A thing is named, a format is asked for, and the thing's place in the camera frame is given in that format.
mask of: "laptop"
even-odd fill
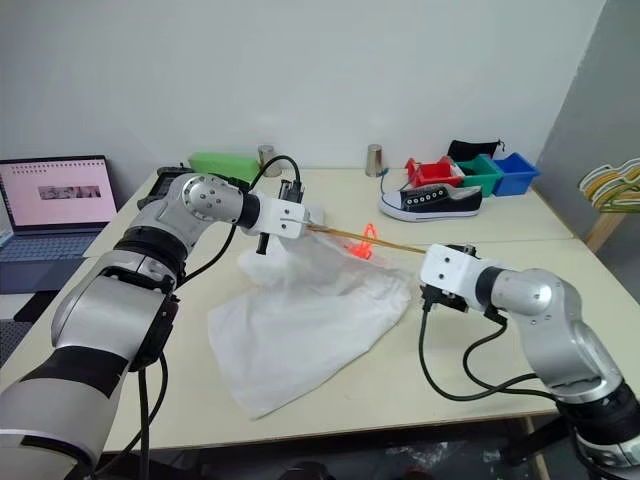
[[[0,244],[0,293],[59,290],[116,215],[102,155],[0,162],[12,234]]]

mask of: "green bin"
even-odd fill
[[[199,152],[189,157],[189,165],[198,173],[213,173],[251,182],[260,170],[258,160],[232,153]]]
[[[478,155],[467,162],[456,162],[464,172],[462,187],[482,187],[482,196],[488,197],[493,192],[496,182],[502,178],[502,171],[488,155]]]

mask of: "metal cup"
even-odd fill
[[[364,169],[367,177],[380,177],[384,173],[382,166],[382,145],[372,143],[367,147],[367,165]]]

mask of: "silver robotic arm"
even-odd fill
[[[545,270],[506,270],[470,249],[429,248],[421,280],[491,318],[517,323],[529,364],[575,428],[586,455],[620,478],[640,478],[640,405],[596,334],[576,289]]]
[[[76,464],[95,468],[126,373],[156,361],[169,337],[173,291],[205,229],[222,221],[298,238],[307,220],[299,203],[213,175],[176,178],[61,302],[53,354],[0,395],[0,477],[61,479]]]

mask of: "laptop keyboard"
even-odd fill
[[[0,262],[79,258],[95,238],[95,234],[13,237],[0,250]]]

